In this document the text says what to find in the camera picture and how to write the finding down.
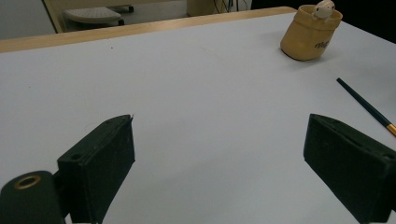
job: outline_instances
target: wooden table edge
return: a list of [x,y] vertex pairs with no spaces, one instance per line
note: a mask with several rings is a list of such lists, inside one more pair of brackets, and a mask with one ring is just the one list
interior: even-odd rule
[[292,7],[270,7],[249,11],[223,13],[201,17],[190,17],[169,21],[138,23],[125,26],[116,26],[56,35],[39,35],[15,39],[6,39],[0,40],[0,53],[26,49],[41,49],[126,35],[146,34],[156,31],[172,30],[176,28],[190,27],[196,25],[205,25],[215,22],[266,17],[285,13],[292,13],[295,11],[296,10]]

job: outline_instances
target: beige container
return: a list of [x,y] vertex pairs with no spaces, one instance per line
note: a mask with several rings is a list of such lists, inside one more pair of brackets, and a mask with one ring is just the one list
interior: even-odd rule
[[299,61],[313,60],[323,54],[343,15],[335,10],[329,19],[314,19],[314,5],[298,8],[294,20],[280,42],[280,48]]

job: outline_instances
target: brass screw hole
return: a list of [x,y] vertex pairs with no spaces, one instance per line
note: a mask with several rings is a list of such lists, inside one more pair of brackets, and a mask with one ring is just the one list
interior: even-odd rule
[[28,175],[15,183],[15,189],[28,189],[38,182],[40,182],[41,176],[39,175]]

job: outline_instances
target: white table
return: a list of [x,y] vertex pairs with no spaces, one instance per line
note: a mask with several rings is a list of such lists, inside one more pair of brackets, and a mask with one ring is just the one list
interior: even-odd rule
[[[395,138],[396,46],[341,23],[323,56],[279,42],[294,14],[0,54],[0,185],[134,114],[136,163],[104,223],[357,223],[304,162],[310,113]],[[393,213],[389,223],[395,223]]]

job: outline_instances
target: paintbrush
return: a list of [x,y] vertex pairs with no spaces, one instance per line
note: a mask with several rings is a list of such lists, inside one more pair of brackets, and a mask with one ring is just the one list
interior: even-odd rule
[[337,82],[348,91],[355,100],[357,100],[376,120],[378,120],[382,126],[388,129],[394,136],[396,136],[396,127],[387,118],[385,118],[378,110],[370,105],[366,100],[363,99],[357,92],[350,88],[341,78],[337,78]]

